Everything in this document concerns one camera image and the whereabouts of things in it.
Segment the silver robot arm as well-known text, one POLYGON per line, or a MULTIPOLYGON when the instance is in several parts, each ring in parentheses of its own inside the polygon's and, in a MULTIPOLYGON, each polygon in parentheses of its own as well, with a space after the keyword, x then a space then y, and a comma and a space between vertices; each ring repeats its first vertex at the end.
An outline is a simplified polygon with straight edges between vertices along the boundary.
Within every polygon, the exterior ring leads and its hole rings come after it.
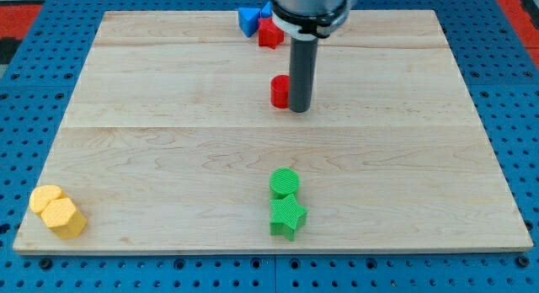
POLYGON ((344 24, 358 0, 270 0, 274 24, 301 41, 326 39, 344 24))

